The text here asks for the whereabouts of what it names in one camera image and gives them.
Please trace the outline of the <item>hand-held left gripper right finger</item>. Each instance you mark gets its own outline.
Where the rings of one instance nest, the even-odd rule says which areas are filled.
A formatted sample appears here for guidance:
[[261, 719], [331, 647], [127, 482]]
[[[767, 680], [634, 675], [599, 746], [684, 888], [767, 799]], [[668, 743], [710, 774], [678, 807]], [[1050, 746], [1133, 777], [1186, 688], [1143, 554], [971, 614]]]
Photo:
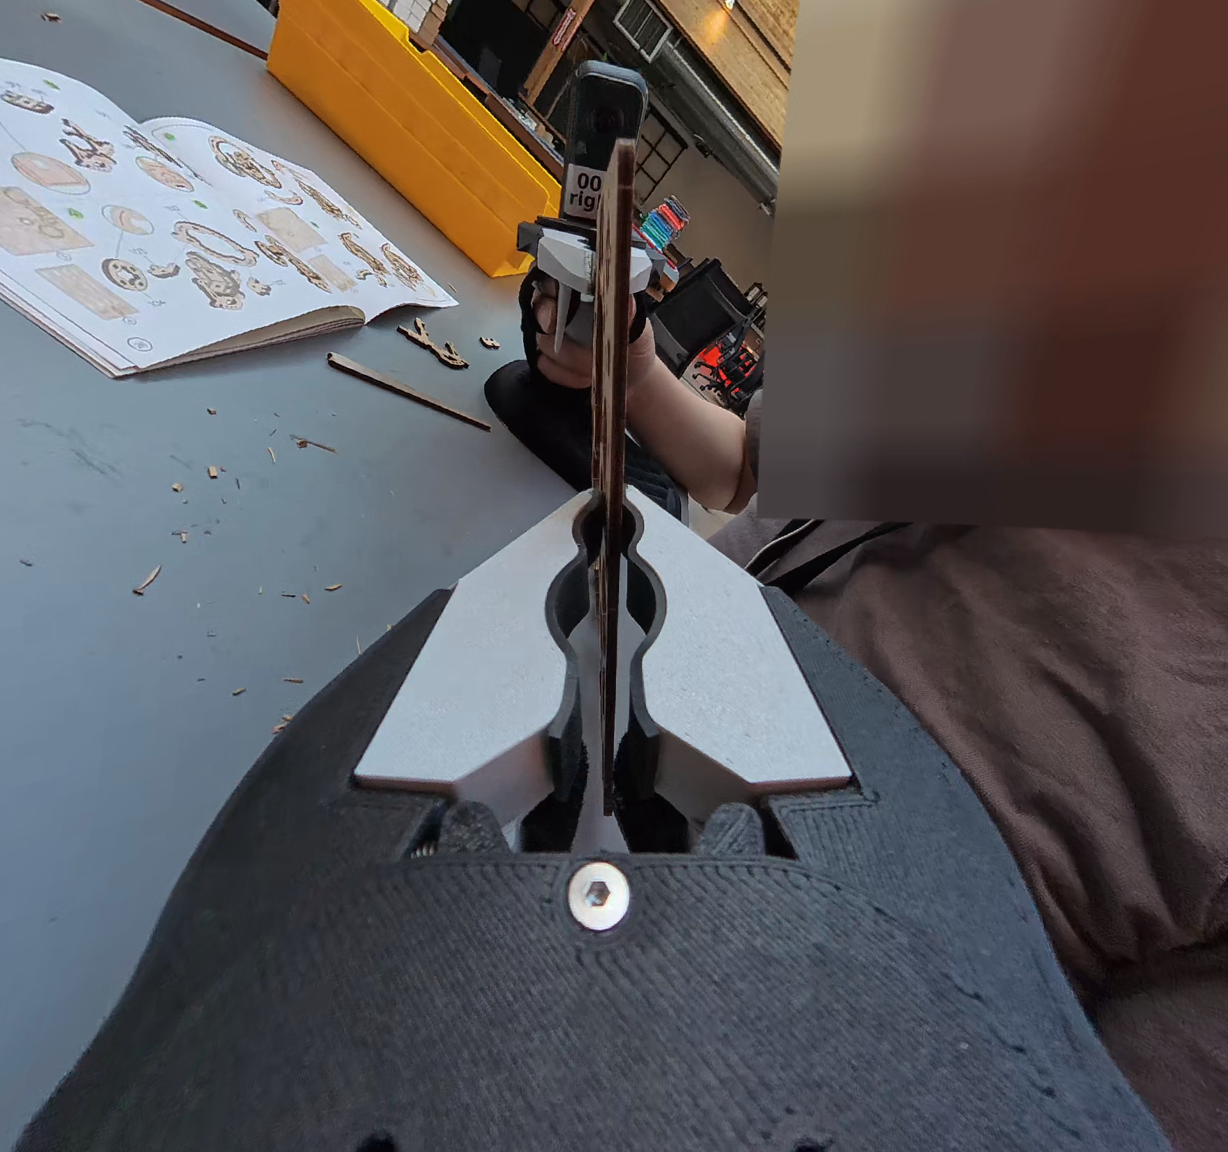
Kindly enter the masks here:
[[626, 720], [614, 815], [631, 851], [687, 851], [725, 803], [847, 789], [853, 774], [766, 588], [631, 488]]

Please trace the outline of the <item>thin wooden strip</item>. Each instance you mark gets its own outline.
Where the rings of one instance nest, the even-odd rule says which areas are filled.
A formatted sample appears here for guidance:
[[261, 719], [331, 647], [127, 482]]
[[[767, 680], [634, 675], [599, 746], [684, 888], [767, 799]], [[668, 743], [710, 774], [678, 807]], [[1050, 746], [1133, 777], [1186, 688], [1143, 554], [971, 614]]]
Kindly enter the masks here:
[[490, 424], [483, 419], [474, 417], [460, 409], [456, 409], [433, 396], [416, 390], [414, 387], [398, 379], [394, 379], [383, 371], [375, 371], [374, 368], [370, 368], [361, 364], [360, 361], [354, 361], [352, 358], [344, 354], [330, 351], [327, 353], [325, 361], [330, 368], [341, 371], [347, 377], [358, 379], [360, 381], [368, 383], [378, 390], [384, 390], [394, 396], [404, 397], [406, 400], [410, 400], [420, 407], [426, 407], [434, 413], [441, 413], [446, 417], [454, 419], [456, 422], [464, 423], [482, 432], [492, 430]]

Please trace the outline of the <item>scattered wood chips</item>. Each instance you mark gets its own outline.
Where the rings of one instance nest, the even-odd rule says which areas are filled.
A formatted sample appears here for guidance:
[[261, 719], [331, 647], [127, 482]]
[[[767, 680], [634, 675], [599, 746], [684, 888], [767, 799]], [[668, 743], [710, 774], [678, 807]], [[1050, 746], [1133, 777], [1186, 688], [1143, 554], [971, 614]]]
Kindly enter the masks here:
[[274, 723], [358, 579], [342, 437], [258, 407], [192, 406], [99, 439], [20, 417], [2, 462], [2, 680], [109, 723], [177, 723], [271, 686]]

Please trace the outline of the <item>long notched wooden part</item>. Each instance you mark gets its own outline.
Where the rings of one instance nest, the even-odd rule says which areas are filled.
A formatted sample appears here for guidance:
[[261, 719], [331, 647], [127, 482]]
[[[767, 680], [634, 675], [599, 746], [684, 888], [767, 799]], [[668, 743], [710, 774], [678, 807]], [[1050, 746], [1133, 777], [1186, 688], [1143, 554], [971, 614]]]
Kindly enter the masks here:
[[395, 330], [411, 344], [430, 353], [439, 363], [453, 371], [466, 370], [469, 361], [449, 341], [437, 341], [430, 335], [424, 321], [420, 317], [413, 317], [407, 324], [398, 324]]

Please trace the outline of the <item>wooden laser-cut part sheet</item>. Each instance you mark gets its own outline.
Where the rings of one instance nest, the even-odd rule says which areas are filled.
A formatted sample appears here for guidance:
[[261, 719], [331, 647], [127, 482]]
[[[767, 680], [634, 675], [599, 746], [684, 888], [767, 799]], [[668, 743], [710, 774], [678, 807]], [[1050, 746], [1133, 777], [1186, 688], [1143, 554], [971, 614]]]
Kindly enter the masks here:
[[618, 632], [625, 511], [625, 376], [631, 292], [631, 231], [635, 145], [615, 140], [602, 182], [596, 219], [591, 337], [591, 483], [599, 512], [592, 571], [593, 618], [599, 648], [598, 713], [602, 813], [615, 815]]

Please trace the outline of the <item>black office chair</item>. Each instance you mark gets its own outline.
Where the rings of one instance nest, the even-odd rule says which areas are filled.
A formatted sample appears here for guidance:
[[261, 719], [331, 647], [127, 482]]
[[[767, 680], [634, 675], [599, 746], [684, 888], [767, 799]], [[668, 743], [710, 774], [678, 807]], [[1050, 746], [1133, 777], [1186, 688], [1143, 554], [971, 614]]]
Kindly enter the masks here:
[[680, 274], [648, 320], [657, 357], [674, 377], [681, 377], [700, 351], [747, 323], [761, 324], [764, 314], [766, 290], [760, 282], [743, 291], [720, 259], [704, 258]]

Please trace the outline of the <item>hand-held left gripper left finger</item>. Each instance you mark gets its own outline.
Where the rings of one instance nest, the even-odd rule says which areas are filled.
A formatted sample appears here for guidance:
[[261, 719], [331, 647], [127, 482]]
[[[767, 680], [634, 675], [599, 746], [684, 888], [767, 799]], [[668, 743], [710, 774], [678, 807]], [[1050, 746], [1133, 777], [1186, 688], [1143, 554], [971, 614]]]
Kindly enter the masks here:
[[579, 783], [572, 851], [601, 846], [598, 645], [575, 495], [461, 576], [354, 767], [362, 789], [487, 806], [526, 823]]

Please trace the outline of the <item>person's right forearm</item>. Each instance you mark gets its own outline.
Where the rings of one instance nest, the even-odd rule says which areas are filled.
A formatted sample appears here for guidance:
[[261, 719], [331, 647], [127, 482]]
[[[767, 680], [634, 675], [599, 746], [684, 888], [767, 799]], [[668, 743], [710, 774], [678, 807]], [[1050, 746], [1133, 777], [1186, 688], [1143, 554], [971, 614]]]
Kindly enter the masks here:
[[626, 368], [625, 424], [702, 508], [737, 515], [756, 493], [757, 423], [704, 400], [657, 357]]

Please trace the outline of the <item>black quilted wrist rest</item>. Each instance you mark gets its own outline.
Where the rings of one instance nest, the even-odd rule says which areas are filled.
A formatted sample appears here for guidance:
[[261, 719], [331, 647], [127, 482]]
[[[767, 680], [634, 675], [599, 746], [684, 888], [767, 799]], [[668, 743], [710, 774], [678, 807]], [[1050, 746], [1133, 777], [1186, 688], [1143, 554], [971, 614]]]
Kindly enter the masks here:
[[[553, 470], [572, 490], [591, 488], [589, 390], [560, 387], [526, 360], [509, 361], [484, 383], [494, 416], [529, 453]], [[637, 488], [681, 522], [687, 522], [685, 493], [664, 466], [631, 434], [625, 436], [625, 485]]]

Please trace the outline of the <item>yellow plastic bin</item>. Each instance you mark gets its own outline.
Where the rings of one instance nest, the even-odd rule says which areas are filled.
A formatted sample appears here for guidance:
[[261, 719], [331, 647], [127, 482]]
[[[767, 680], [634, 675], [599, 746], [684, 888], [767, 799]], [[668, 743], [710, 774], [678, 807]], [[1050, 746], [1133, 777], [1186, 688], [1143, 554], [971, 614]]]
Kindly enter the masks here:
[[560, 185], [375, 0], [279, 0], [269, 73], [490, 278]]

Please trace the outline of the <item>person's right hand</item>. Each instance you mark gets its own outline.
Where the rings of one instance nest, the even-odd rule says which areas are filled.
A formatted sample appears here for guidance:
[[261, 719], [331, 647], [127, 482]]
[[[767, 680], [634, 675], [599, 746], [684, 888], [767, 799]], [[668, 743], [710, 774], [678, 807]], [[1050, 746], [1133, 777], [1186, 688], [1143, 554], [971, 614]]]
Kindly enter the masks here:
[[[558, 304], [555, 292], [549, 288], [533, 287], [530, 291], [530, 317], [527, 346], [533, 354], [539, 371], [552, 383], [572, 390], [585, 390], [591, 386], [592, 354], [591, 348], [563, 337], [559, 347], [555, 346], [555, 323]], [[639, 387], [645, 387], [649, 379], [671, 380], [669, 370], [659, 360], [655, 350], [652, 323], [644, 318], [639, 331], [628, 341], [625, 386], [626, 394], [632, 396]]]

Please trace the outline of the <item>white wall vent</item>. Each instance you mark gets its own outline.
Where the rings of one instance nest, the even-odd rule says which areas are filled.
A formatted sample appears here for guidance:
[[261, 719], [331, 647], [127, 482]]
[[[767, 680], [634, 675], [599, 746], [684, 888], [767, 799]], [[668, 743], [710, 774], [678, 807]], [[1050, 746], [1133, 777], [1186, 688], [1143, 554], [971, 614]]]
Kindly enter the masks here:
[[625, 0], [615, 13], [612, 23], [648, 64], [661, 53], [671, 31], [667, 18], [652, 0]]

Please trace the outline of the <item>open instruction booklet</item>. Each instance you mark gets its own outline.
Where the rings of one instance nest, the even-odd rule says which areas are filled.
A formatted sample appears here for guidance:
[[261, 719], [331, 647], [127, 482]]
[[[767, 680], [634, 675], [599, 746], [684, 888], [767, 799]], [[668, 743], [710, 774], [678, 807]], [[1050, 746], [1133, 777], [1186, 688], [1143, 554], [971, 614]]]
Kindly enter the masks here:
[[1, 294], [111, 379], [456, 305], [312, 170], [11, 59]]

